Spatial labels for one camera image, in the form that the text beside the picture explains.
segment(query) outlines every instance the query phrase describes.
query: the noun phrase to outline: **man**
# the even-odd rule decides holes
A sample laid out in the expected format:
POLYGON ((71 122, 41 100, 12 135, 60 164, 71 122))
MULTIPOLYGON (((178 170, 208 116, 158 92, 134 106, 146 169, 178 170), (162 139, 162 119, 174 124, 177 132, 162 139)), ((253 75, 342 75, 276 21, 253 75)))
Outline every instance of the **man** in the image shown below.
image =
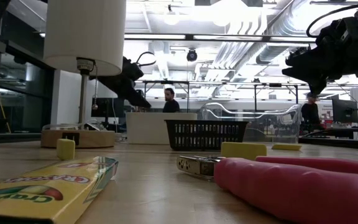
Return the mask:
POLYGON ((172 88, 166 88, 165 92, 165 106, 162 110, 163 113, 176 113, 180 111, 179 103, 173 99, 175 92, 172 88))
POLYGON ((320 126, 320 117, 316 104, 317 96, 311 93, 307 94, 308 101, 302 106, 302 118, 305 124, 310 125, 311 129, 322 129, 320 126))

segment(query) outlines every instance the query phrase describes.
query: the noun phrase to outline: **wire basket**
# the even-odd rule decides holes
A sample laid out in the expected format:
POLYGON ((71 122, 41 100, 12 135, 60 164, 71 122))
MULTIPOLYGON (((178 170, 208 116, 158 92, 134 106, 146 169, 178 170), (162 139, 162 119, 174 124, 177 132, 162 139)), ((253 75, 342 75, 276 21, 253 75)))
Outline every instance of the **wire basket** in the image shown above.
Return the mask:
POLYGON ((248 121, 165 120, 173 150, 220 151, 222 142, 242 142, 248 121))

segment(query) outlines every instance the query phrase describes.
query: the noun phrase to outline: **white lamp shade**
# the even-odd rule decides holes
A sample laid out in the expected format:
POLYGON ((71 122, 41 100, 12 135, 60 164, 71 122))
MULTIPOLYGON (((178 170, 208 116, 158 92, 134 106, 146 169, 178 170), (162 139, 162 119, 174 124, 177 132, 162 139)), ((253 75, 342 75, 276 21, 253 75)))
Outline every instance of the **white lamp shade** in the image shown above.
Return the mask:
POLYGON ((120 74, 125 19, 126 0, 49 0, 45 63, 78 73, 76 58, 83 57, 96 61, 98 75, 120 74))

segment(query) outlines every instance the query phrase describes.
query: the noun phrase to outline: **table surface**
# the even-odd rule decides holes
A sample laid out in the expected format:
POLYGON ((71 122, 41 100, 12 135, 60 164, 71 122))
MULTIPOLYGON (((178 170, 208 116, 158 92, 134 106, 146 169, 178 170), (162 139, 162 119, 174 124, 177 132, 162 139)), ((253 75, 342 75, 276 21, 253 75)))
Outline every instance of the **table surface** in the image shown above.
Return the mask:
MULTIPOLYGON (((119 161, 116 180, 106 186, 77 223, 283 223, 215 183, 179 171, 176 158, 185 154, 216 155, 125 143, 109 149, 76 150, 76 158, 108 156, 119 161)), ((312 145, 304 145, 301 151, 269 149, 268 155, 358 160, 357 149, 312 145)), ((0 180, 57 161, 56 151, 41 149, 39 142, 0 144, 0 180)))

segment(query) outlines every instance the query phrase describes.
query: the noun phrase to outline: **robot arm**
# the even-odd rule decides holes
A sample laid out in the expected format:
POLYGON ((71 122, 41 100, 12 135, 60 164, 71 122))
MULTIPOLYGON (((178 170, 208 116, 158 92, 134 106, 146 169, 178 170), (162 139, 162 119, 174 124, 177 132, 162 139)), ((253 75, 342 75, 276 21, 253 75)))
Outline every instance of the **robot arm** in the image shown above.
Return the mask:
MULTIPOLYGON (((350 6, 335 12, 358 7, 350 6)), ((290 68, 282 72, 289 77, 307 82, 312 94, 320 94, 327 82, 340 79, 343 75, 356 74, 358 77, 358 11, 354 17, 333 21, 321 29, 318 36, 309 34, 310 27, 326 14, 315 20, 306 33, 316 37, 317 47, 299 48, 292 52, 285 63, 290 68)))

